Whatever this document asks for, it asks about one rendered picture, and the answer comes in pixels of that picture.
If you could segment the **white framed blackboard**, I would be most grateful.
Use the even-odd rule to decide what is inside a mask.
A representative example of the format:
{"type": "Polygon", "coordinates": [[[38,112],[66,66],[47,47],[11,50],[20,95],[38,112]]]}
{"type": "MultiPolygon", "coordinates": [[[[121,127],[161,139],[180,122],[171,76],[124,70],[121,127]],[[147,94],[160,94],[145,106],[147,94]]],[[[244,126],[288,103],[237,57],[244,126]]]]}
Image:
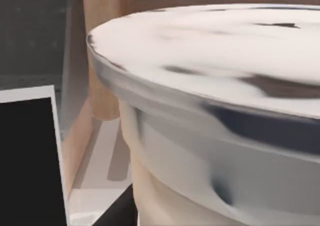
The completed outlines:
{"type": "Polygon", "coordinates": [[[0,226],[70,226],[52,85],[0,91],[0,226]]]}

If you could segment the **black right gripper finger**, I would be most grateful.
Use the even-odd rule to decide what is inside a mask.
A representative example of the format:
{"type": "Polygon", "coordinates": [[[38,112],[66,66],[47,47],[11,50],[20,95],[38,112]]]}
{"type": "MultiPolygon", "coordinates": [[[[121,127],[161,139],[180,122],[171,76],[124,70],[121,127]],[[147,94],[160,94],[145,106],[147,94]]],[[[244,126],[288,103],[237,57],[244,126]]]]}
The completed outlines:
{"type": "Polygon", "coordinates": [[[137,223],[138,211],[130,184],[92,226],[137,226],[137,223]]]}

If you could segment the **shallow salmon-coloured box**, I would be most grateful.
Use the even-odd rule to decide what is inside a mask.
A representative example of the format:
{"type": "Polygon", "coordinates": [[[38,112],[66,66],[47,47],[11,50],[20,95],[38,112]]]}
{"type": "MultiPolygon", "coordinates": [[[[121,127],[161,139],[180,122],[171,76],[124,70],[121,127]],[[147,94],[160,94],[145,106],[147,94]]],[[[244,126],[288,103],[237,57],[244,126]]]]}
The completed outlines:
{"type": "Polygon", "coordinates": [[[120,120],[96,119],[89,99],[81,104],[61,147],[67,195],[76,188],[114,188],[130,180],[129,149],[120,120]]]}

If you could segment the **grey cabinet with dark inside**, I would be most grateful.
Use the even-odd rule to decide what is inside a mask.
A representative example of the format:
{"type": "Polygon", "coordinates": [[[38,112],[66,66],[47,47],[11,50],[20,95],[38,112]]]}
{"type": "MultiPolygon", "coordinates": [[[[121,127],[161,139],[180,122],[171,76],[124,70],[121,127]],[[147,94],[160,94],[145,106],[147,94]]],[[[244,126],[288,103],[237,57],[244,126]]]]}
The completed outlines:
{"type": "Polygon", "coordinates": [[[72,6],[80,0],[0,0],[0,90],[63,88],[72,6]]]}

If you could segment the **white can with silver rim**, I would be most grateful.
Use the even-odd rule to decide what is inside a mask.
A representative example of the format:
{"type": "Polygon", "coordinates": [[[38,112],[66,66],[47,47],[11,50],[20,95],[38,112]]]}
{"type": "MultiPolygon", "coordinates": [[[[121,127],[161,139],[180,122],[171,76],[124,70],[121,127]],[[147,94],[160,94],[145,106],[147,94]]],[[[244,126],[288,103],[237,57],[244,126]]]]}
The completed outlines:
{"type": "Polygon", "coordinates": [[[320,6],[160,8],[86,43],[138,226],[320,226],[320,6]]]}

